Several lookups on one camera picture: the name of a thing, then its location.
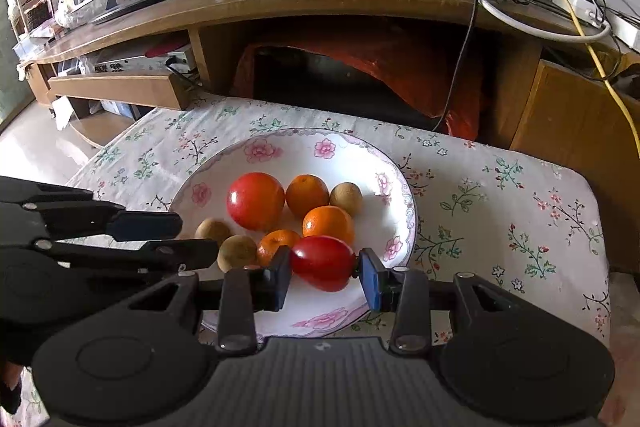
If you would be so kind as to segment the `floral white tablecloth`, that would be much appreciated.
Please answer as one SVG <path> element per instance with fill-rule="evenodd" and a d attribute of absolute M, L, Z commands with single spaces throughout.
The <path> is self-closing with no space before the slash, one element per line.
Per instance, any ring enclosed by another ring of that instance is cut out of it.
<path fill-rule="evenodd" d="M 224 153 L 232 148 L 229 157 Z M 568 169 L 451 136 L 240 98 L 155 109 L 75 176 L 102 199 L 186 210 L 184 227 L 218 206 L 230 160 L 283 181 L 309 171 L 357 183 L 357 239 L 389 265 L 434 280 L 470 270 L 608 339 L 608 262 L 598 205 Z"/>

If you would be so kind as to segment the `brown longan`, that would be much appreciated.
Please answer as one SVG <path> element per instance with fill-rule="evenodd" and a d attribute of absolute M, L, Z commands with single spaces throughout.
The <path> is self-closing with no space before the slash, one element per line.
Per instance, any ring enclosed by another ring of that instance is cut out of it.
<path fill-rule="evenodd" d="M 362 193 L 357 184 L 343 182 L 334 186 L 330 194 L 330 204 L 340 207 L 352 217 L 360 213 L 362 208 Z"/>
<path fill-rule="evenodd" d="M 231 230 L 224 221 L 207 218 L 203 220 L 195 230 L 196 239 L 211 239 L 220 246 L 231 236 Z"/>
<path fill-rule="evenodd" d="M 257 245 L 250 236 L 232 235 L 218 249 L 217 265 L 222 272 L 245 265 L 257 265 Z"/>

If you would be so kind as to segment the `orange tangerine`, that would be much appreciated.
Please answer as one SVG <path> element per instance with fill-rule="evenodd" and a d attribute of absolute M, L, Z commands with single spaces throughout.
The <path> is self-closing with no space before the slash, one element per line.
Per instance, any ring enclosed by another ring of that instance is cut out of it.
<path fill-rule="evenodd" d="M 303 218 L 314 208 L 329 204 L 330 195 L 326 184 L 313 174 L 296 176 L 285 192 L 288 208 L 296 218 Z"/>
<path fill-rule="evenodd" d="M 330 236 L 352 245 L 355 227 L 352 217 L 340 207 L 326 205 L 311 209 L 303 219 L 303 236 Z"/>
<path fill-rule="evenodd" d="M 280 247 L 293 247 L 300 241 L 300 235 L 292 230 L 280 229 L 266 234 L 257 247 L 256 259 L 261 267 L 268 267 Z"/>

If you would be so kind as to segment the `red cloth under stand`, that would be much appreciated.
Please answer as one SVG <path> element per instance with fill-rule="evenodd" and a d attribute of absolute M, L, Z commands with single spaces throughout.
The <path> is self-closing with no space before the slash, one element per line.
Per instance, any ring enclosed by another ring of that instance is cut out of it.
<path fill-rule="evenodd" d="M 480 80 L 459 40 L 325 32 L 250 43 L 231 92 L 243 98 L 388 118 L 473 140 Z"/>

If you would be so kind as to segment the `white power strip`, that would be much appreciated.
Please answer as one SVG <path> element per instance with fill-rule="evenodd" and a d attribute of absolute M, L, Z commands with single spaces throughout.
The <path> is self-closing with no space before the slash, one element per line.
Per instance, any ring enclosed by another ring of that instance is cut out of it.
<path fill-rule="evenodd" d="M 576 16 L 583 22 L 601 29 L 605 22 L 611 25 L 611 34 L 628 48 L 639 51 L 639 10 L 627 0 L 620 0 L 626 11 L 612 8 L 606 0 L 552 0 L 564 11 L 571 6 Z"/>

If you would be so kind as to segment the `grey set-top box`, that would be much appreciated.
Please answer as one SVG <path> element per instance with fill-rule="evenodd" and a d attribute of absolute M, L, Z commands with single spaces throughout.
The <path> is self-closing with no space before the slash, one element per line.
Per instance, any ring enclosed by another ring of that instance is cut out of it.
<path fill-rule="evenodd" d="M 108 48 L 96 56 L 93 70 L 100 74 L 107 72 L 181 72 L 188 75 L 198 66 L 190 46 L 169 52 L 145 51 L 141 46 Z"/>

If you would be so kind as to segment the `wooden tv stand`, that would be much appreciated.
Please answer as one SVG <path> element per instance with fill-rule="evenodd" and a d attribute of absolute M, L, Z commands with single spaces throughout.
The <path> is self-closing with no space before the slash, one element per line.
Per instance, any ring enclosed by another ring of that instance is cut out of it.
<path fill-rule="evenodd" d="M 25 69 L 41 103 L 71 95 L 180 109 L 192 88 L 234 95 L 234 74 L 250 43 L 351 31 L 459 40 L 460 58 L 482 76 L 475 139 L 581 173 L 600 204 L 611 265 L 638 270 L 639 159 L 631 135 L 638 101 L 613 100 L 603 84 L 579 75 L 587 55 L 574 44 L 520 35 L 474 11 L 469 0 L 166 0 L 75 29 Z M 188 75 L 95 72 L 96 56 L 113 46 L 190 46 L 198 68 Z"/>

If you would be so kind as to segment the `red cherry tomato large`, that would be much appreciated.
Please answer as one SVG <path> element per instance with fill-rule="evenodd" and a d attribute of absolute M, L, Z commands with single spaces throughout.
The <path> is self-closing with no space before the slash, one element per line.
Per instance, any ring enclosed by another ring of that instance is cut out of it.
<path fill-rule="evenodd" d="M 341 239 L 331 236 L 308 236 L 291 251 L 291 269 L 309 285 L 335 293 L 344 289 L 356 265 L 356 254 Z"/>

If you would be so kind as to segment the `large red apple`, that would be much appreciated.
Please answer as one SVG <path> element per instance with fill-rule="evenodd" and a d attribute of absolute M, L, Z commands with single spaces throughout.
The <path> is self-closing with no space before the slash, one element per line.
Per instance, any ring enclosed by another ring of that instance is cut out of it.
<path fill-rule="evenodd" d="M 234 180 L 227 195 L 227 211 L 243 229 L 270 232 L 280 221 L 285 203 L 281 183 L 268 173 L 249 172 Z"/>

